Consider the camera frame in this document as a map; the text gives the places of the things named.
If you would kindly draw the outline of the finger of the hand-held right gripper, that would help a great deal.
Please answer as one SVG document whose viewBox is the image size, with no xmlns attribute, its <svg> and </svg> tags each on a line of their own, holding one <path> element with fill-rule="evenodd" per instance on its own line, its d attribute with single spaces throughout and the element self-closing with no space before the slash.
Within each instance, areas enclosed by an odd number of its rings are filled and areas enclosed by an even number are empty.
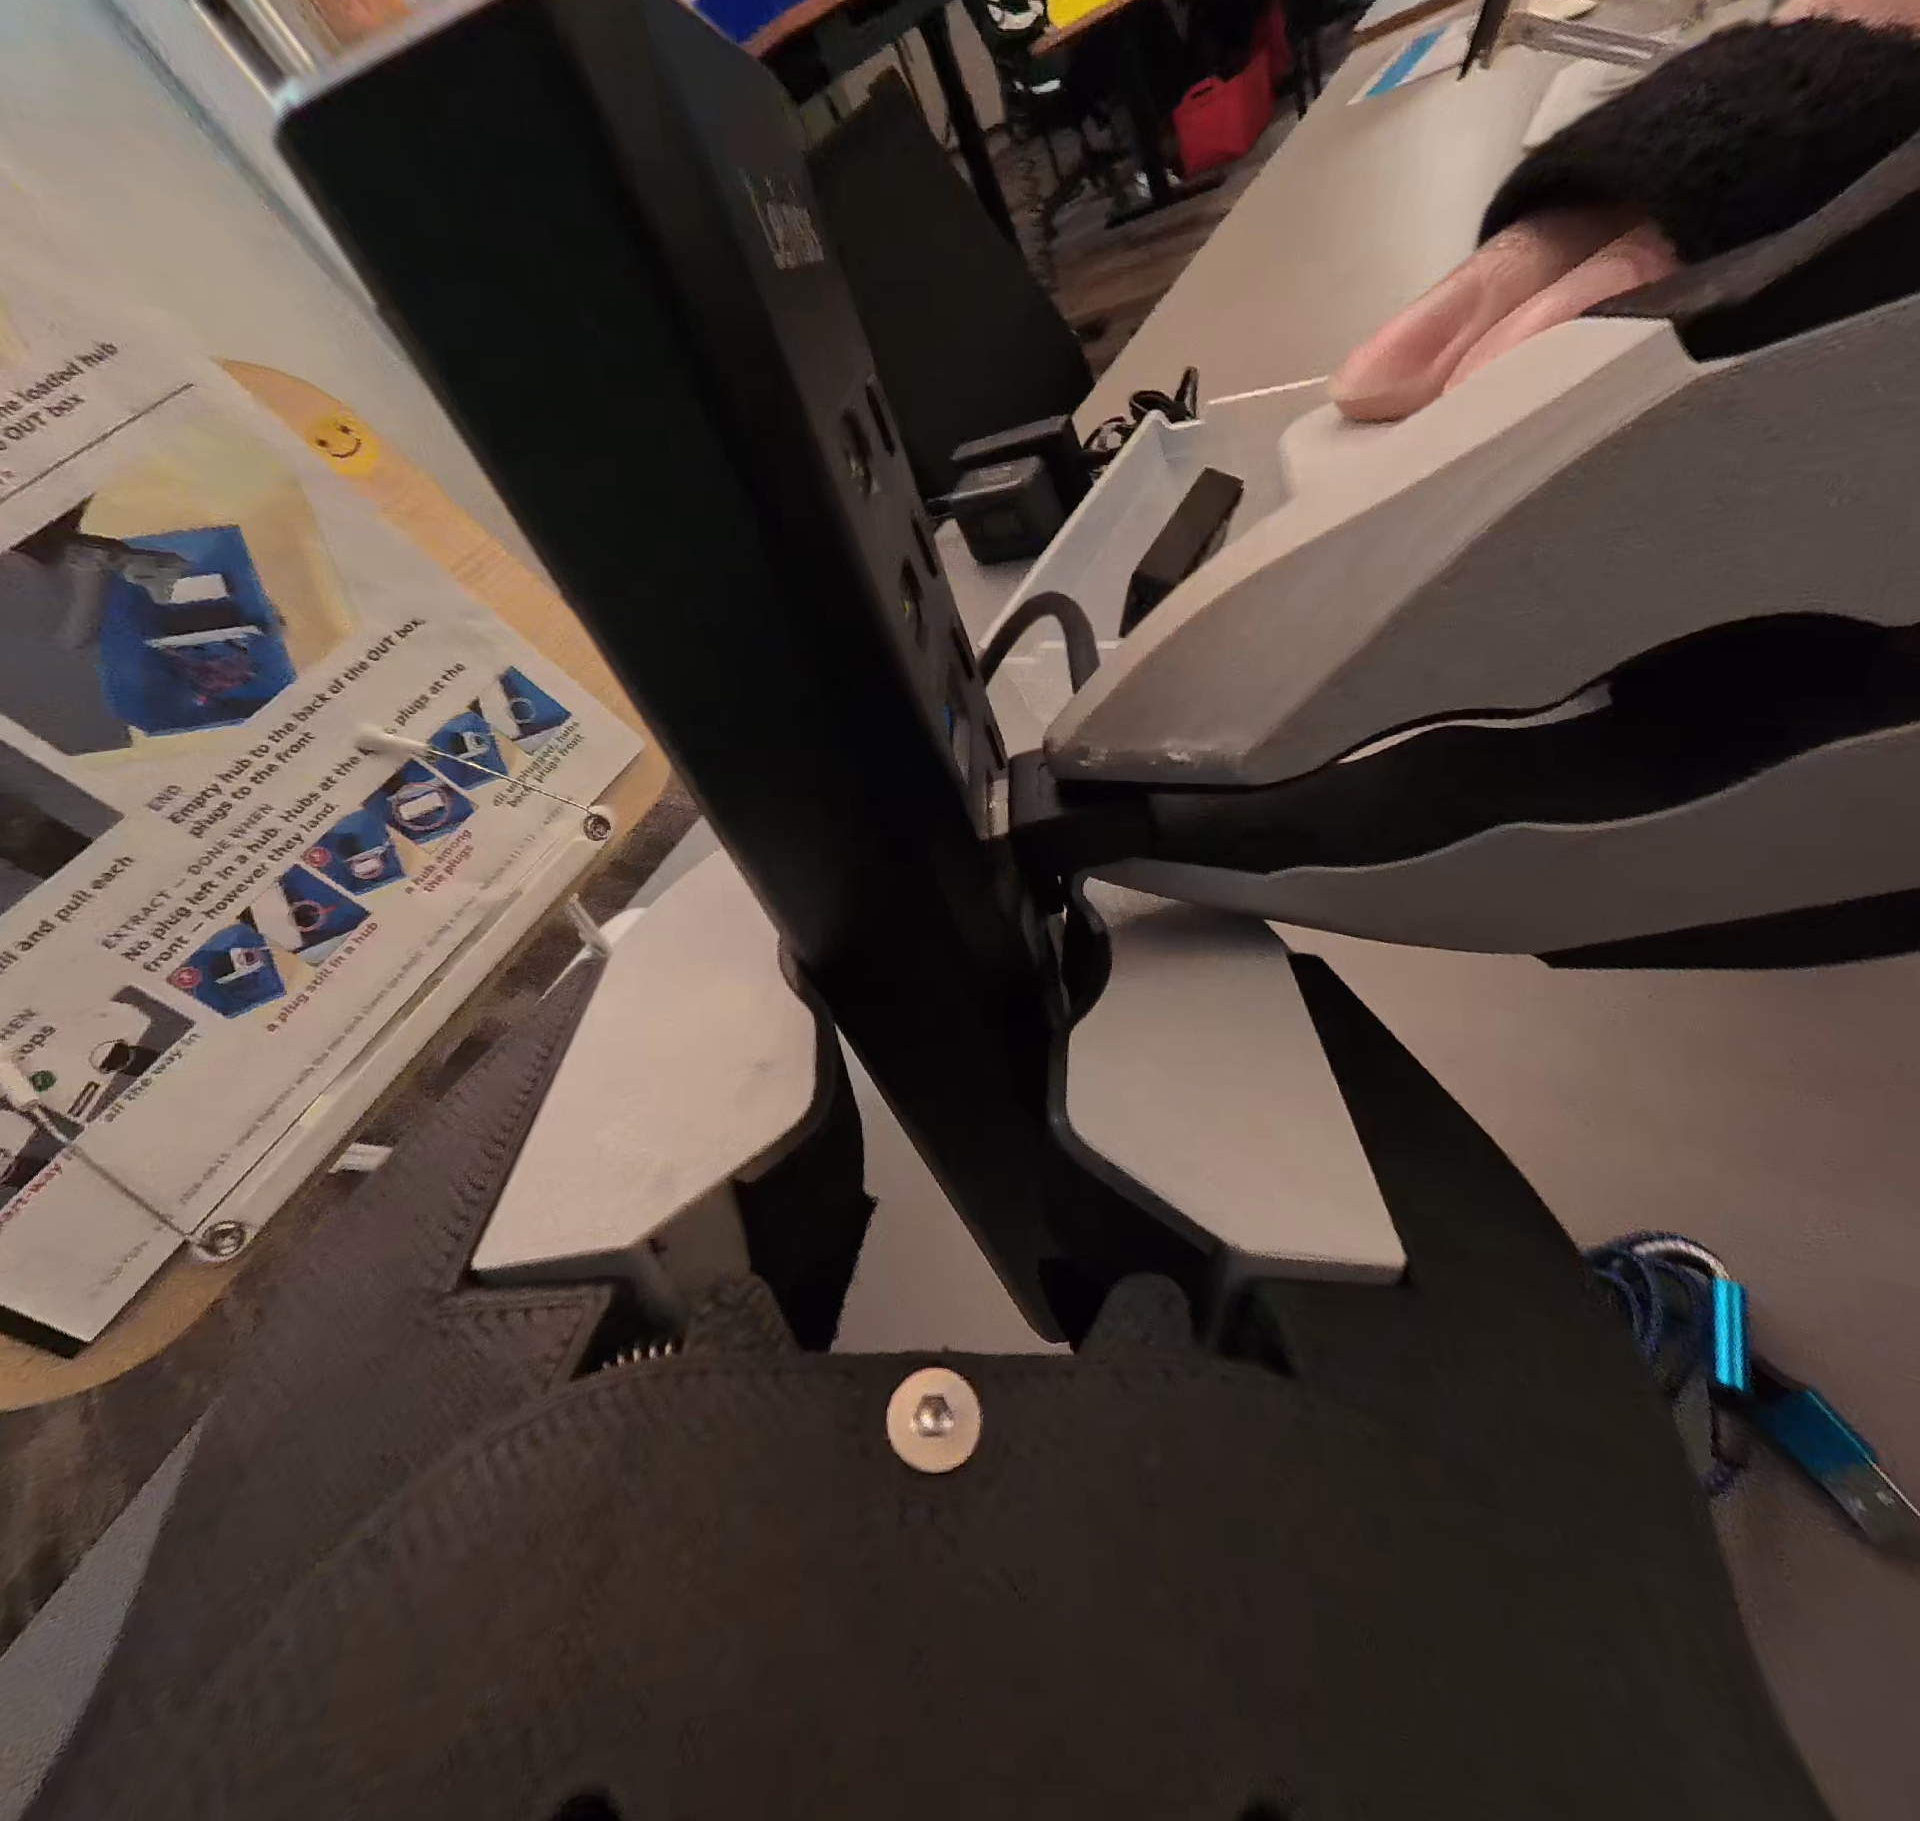
<svg viewBox="0 0 1920 1821">
<path fill-rule="evenodd" d="M 1092 876 L 1340 936 L 1570 969 L 1893 960 L 1917 947 L 1917 744 L 1843 740 L 1664 811 L 1494 826 L 1367 867 L 1128 860 Z"/>
<path fill-rule="evenodd" d="M 1548 329 L 1319 470 L 1043 741 L 1045 840 L 1467 840 L 1916 741 L 1916 298 Z"/>
</svg>

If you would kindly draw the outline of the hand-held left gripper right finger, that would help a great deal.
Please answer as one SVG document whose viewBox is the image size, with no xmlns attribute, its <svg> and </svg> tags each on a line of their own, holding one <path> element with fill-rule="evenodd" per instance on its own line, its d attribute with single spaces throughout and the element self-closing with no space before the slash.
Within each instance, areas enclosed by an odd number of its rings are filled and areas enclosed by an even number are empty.
<svg viewBox="0 0 1920 1821">
<path fill-rule="evenodd" d="M 1065 1129 L 1227 1282 L 1398 1282 L 1298 961 L 1262 919 L 1095 880 L 1107 979 L 1065 1045 Z"/>
</svg>

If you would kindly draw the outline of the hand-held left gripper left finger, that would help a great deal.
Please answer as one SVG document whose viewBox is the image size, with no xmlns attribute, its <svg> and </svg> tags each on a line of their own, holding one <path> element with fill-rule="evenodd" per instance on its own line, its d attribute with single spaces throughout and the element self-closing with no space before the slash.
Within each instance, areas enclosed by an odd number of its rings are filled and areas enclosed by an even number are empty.
<svg viewBox="0 0 1920 1821">
<path fill-rule="evenodd" d="M 733 860 L 681 847 L 615 919 L 474 1274 L 741 1274 L 749 1210 L 833 1108 L 833 1051 Z"/>
</svg>

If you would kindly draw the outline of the black usb hub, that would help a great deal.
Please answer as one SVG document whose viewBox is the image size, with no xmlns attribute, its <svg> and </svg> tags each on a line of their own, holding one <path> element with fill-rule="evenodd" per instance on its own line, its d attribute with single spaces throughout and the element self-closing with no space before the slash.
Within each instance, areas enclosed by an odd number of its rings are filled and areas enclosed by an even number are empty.
<svg viewBox="0 0 1920 1821">
<path fill-rule="evenodd" d="M 1003 746 L 772 73 L 676 0 L 450 0 L 276 145 L 1043 1340 L 1103 1298 Z"/>
<path fill-rule="evenodd" d="M 1128 573 L 1117 625 L 1121 639 L 1218 555 L 1243 492 L 1245 482 L 1221 470 L 1206 467 L 1194 478 Z"/>
</svg>

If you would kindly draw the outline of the clear plastic storage box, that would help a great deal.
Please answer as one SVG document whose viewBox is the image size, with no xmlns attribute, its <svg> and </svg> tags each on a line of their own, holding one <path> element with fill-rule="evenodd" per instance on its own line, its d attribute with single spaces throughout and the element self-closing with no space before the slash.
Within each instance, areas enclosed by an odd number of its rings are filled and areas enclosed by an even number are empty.
<svg viewBox="0 0 1920 1821">
<path fill-rule="evenodd" d="M 1071 604 L 1095 650 L 1117 648 L 1132 629 L 1125 612 L 1140 608 L 1132 584 L 1200 480 L 1224 476 L 1232 495 L 1201 547 L 1201 560 L 1212 560 L 1288 499 L 1283 433 L 1326 403 L 1318 375 L 1206 401 L 1191 419 L 1147 414 L 990 623 L 978 648 L 999 648 L 1000 657 L 984 661 L 988 680 L 1052 661 L 1052 682 L 1066 682 L 1066 625 L 1052 612 L 1018 621 L 1042 597 Z"/>
</svg>

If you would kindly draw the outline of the person's right hand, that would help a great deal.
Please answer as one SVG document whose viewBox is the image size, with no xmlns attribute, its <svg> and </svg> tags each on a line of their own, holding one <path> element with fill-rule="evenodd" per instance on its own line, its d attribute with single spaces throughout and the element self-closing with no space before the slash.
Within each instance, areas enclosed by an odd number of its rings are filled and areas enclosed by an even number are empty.
<svg viewBox="0 0 1920 1821">
<path fill-rule="evenodd" d="M 1328 380 L 1349 423 L 1401 423 L 1516 344 L 1678 272 L 1668 239 L 1619 209 L 1561 209 L 1490 235 Z"/>
</svg>

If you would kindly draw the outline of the printed paper sheet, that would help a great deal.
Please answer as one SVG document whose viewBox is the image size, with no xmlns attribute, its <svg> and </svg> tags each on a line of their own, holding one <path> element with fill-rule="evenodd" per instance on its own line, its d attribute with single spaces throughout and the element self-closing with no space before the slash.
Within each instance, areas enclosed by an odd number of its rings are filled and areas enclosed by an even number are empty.
<svg viewBox="0 0 1920 1821">
<path fill-rule="evenodd" d="M 1424 79 L 1456 76 L 1469 54 L 1473 19 L 1469 16 L 1427 28 L 1406 38 L 1377 68 L 1373 68 L 1363 86 L 1355 93 L 1349 106 L 1377 101 L 1403 86 Z"/>
</svg>

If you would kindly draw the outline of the instruction poster board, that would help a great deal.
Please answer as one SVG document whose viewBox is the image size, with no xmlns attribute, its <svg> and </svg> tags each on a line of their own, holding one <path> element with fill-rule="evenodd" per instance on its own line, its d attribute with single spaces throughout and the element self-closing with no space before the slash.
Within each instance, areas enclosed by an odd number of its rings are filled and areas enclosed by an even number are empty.
<svg viewBox="0 0 1920 1821">
<path fill-rule="evenodd" d="M 5 300 L 5 1412 L 164 1350 L 659 798 L 343 398 Z"/>
</svg>

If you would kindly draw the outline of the black power adapter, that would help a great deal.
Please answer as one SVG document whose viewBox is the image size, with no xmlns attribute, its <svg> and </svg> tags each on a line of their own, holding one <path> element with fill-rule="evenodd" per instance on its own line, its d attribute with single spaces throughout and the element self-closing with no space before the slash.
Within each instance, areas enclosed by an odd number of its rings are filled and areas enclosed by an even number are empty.
<svg viewBox="0 0 1920 1821">
<path fill-rule="evenodd" d="M 978 565 L 1040 557 L 1092 487 L 1092 467 L 1074 417 L 1034 423 L 958 443 L 948 482 L 928 507 L 952 521 Z"/>
</svg>

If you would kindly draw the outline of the red storage bin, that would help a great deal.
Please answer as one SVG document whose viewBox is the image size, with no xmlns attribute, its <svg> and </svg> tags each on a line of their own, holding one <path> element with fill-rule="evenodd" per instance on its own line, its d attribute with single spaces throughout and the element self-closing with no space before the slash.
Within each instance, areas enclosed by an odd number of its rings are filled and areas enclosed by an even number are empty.
<svg viewBox="0 0 1920 1821">
<path fill-rule="evenodd" d="M 1201 181 L 1241 161 L 1272 125 L 1285 94 L 1303 101 L 1288 13 L 1262 0 L 1243 28 L 1201 47 L 1200 73 L 1172 109 L 1182 181 Z"/>
</svg>

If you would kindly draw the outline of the black panel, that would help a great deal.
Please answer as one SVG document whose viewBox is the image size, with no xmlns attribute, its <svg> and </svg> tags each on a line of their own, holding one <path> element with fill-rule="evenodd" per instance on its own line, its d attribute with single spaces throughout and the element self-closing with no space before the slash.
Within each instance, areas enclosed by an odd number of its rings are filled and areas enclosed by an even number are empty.
<svg viewBox="0 0 1920 1821">
<path fill-rule="evenodd" d="M 924 498 L 955 482 L 955 447 L 1079 408 L 1092 387 L 1079 341 L 896 68 L 808 170 Z"/>
</svg>

